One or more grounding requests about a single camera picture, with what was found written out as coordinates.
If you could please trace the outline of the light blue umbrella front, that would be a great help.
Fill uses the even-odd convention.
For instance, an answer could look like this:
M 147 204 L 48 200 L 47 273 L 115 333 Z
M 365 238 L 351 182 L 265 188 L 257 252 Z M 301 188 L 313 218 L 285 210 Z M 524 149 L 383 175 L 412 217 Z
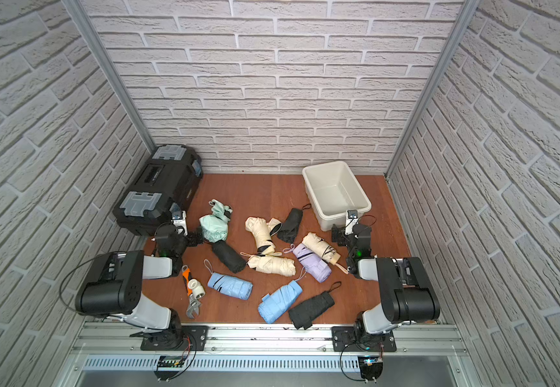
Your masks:
M 266 323 L 272 324 L 288 311 L 302 292 L 298 282 L 291 281 L 272 294 L 264 296 L 257 310 Z

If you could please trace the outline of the black umbrella near box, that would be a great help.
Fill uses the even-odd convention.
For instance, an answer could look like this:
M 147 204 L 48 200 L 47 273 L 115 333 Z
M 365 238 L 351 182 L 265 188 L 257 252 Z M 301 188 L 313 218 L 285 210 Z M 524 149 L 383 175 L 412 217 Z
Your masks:
M 302 206 L 301 208 L 292 208 L 286 220 L 278 229 L 276 236 L 285 243 L 294 243 L 299 234 L 299 227 L 304 217 L 304 211 L 312 208 L 312 204 Z

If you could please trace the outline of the orange handled adjustable wrench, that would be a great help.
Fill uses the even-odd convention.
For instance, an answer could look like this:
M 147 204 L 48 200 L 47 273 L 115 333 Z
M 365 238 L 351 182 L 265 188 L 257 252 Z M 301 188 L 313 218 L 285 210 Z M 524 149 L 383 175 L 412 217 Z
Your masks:
M 186 309 L 186 316 L 189 319 L 194 319 L 194 317 L 199 315 L 199 308 L 201 306 L 201 302 L 194 294 L 194 290 L 193 290 L 193 288 L 198 284 L 198 282 L 192 277 L 191 270 L 187 265 L 184 265 L 182 267 L 181 274 L 188 295 L 188 307 Z

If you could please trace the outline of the aluminium front rail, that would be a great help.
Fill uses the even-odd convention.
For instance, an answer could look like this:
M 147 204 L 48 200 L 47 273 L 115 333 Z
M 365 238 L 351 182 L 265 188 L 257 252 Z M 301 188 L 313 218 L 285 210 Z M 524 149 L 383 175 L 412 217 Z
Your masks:
M 349 326 L 333 333 L 331 324 L 315 324 L 296 330 L 291 324 L 209 323 L 201 327 L 183 325 L 204 355 L 338 355 L 353 341 Z M 71 351 L 80 354 L 139 354 L 141 337 L 130 325 L 119 322 L 86 322 Z M 348 353 L 377 353 L 385 356 L 468 356 L 454 325 L 414 324 L 399 327 L 382 344 L 361 343 Z

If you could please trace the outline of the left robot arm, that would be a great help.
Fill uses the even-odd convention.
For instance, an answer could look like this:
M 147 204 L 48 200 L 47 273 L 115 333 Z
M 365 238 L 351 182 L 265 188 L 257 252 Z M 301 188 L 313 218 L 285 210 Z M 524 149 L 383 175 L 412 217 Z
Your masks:
M 118 319 L 151 335 L 161 332 L 178 334 L 180 320 L 176 311 L 160 306 L 143 294 L 144 280 L 181 277 L 189 306 L 186 315 L 199 312 L 204 288 L 183 264 L 187 248 L 204 242 L 202 228 L 188 232 L 171 223 L 159 227 L 154 237 L 159 256 L 142 250 L 112 252 L 96 256 L 75 298 L 78 314 L 98 319 Z

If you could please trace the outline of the mint green folded umbrella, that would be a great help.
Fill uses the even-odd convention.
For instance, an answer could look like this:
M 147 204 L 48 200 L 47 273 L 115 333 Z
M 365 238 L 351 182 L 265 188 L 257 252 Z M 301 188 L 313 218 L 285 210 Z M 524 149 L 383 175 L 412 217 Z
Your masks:
M 202 234 L 209 243 L 225 241 L 228 238 L 228 223 L 233 214 L 233 208 L 216 199 L 209 202 L 212 213 L 199 219 Z

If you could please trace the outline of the black plastic toolbox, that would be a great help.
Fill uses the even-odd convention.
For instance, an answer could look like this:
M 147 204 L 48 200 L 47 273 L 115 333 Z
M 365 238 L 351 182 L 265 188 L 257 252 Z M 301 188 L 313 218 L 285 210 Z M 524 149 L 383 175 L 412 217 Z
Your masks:
M 162 145 L 117 200 L 112 214 L 134 235 L 152 236 L 189 209 L 203 177 L 202 159 L 194 148 Z

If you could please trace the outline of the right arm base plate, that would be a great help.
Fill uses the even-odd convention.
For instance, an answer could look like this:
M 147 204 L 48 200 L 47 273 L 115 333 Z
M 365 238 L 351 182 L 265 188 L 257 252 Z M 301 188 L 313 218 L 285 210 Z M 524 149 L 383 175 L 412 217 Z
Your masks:
M 350 326 L 331 328 L 333 349 L 335 352 L 396 352 L 395 337 L 392 332 L 370 335 Z

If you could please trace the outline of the light blue umbrella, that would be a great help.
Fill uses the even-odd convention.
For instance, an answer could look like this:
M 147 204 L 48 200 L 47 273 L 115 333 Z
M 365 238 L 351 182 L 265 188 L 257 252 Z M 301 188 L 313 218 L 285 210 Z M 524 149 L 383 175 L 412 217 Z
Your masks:
M 232 298 L 240 300 L 249 299 L 253 289 L 253 284 L 251 282 L 239 279 L 238 277 L 215 272 L 208 259 L 204 260 L 204 265 L 211 274 L 210 279 L 207 282 L 208 287 Z
M 272 294 L 264 296 L 257 310 L 266 323 L 272 324 L 288 311 L 302 292 L 298 282 L 291 281 Z

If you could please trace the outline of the white pipe fitting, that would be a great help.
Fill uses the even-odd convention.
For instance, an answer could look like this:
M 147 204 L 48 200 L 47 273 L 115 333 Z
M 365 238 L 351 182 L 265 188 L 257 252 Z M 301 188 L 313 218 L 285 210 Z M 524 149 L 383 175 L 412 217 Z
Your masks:
M 206 291 L 201 282 L 196 279 L 191 279 L 187 283 L 188 293 L 194 299 L 201 299 L 205 296 Z

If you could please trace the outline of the black umbrella near left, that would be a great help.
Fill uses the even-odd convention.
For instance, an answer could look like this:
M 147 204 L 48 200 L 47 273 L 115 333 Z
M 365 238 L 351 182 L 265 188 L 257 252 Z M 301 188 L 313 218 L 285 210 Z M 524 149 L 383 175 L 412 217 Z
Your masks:
M 242 256 L 224 240 L 213 243 L 212 251 L 232 273 L 239 273 L 246 267 L 246 261 Z

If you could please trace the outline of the right controller board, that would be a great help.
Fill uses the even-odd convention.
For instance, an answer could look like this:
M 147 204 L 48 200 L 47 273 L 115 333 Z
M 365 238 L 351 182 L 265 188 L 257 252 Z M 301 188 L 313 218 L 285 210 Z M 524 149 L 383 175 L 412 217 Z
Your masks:
M 383 373 L 383 358 L 359 356 L 357 360 L 361 379 L 364 382 L 377 382 Z

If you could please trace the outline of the white plastic storage box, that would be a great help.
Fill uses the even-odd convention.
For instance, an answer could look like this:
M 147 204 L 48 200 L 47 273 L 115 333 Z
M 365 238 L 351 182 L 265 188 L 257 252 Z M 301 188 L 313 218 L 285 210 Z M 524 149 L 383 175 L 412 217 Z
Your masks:
M 344 161 L 310 165 L 302 170 L 307 196 L 323 232 L 344 226 L 347 211 L 369 212 L 371 201 Z

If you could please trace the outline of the lilac folded umbrella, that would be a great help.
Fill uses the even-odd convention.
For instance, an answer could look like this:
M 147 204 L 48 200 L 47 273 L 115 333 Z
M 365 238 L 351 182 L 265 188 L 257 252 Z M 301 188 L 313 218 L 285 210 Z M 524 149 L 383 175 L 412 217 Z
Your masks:
M 303 243 L 297 246 L 291 245 L 289 248 L 283 249 L 283 253 L 293 253 L 305 271 L 320 283 L 326 281 L 332 274 L 328 264 Z

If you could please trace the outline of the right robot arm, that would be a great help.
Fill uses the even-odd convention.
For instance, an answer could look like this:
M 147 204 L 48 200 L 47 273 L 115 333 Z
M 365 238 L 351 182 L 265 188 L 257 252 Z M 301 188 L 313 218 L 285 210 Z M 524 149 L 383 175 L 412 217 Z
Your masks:
M 378 283 L 380 303 L 357 316 L 356 339 L 383 336 L 406 323 L 438 319 L 441 306 L 421 259 L 374 256 L 371 232 L 370 226 L 360 223 L 332 228 L 332 241 L 348 249 L 349 273 Z

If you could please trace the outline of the beige umbrella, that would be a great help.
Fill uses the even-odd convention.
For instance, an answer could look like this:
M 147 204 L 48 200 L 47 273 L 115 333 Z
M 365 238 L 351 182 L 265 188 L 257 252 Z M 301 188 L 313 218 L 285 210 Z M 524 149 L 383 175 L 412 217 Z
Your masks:
M 348 269 L 339 263 L 341 254 L 336 250 L 336 248 L 333 248 L 332 245 L 326 242 L 323 238 L 319 237 L 317 234 L 313 232 L 308 233 L 303 238 L 302 243 L 327 264 L 338 267 L 338 269 L 344 274 L 349 273 Z
M 267 222 L 263 218 L 249 217 L 245 221 L 245 229 L 251 232 L 257 245 L 257 253 L 269 255 L 275 253 L 275 244 L 272 236 L 281 228 L 282 223 L 275 218 Z
M 278 274 L 283 277 L 296 275 L 295 261 L 277 253 L 249 254 L 241 253 L 247 259 L 247 265 L 259 273 Z

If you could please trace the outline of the black umbrella front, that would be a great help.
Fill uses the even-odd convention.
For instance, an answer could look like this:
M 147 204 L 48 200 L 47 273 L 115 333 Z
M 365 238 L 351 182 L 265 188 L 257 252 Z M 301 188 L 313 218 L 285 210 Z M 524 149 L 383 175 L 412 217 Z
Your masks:
M 329 290 L 309 298 L 290 309 L 288 313 L 295 329 L 309 329 L 318 317 L 333 307 L 335 301 L 331 293 L 333 290 L 340 288 L 341 285 L 342 282 L 334 282 Z

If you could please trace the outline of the controller board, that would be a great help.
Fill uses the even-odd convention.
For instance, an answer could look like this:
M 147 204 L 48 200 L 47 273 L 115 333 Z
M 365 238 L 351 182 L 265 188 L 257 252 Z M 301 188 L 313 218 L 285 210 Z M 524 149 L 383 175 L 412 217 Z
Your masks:
M 364 382 L 377 382 L 383 373 L 383 358 L 359 356 L 357 360 L 361 379 Z
M 189 360 L 184 356 L 160 356 L 154 374 L 159 382 L 168 382 L 189 367 Z

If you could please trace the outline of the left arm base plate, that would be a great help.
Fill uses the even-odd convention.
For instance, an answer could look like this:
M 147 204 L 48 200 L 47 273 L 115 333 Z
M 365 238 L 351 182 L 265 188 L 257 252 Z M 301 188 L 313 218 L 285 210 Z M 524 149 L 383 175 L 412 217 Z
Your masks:
M 203 351 L 209 326 L 186 325 L 160 332 L 140 332 L 141 351 Z

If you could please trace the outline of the left controller board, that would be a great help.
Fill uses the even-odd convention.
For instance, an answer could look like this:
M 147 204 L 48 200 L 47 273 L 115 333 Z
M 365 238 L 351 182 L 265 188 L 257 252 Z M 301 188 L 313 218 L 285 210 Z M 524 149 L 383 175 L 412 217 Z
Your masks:
M 189 367 L 189 360 L 184 356 L 160 356 L 154 374 L 159 382 L 168 382 Z

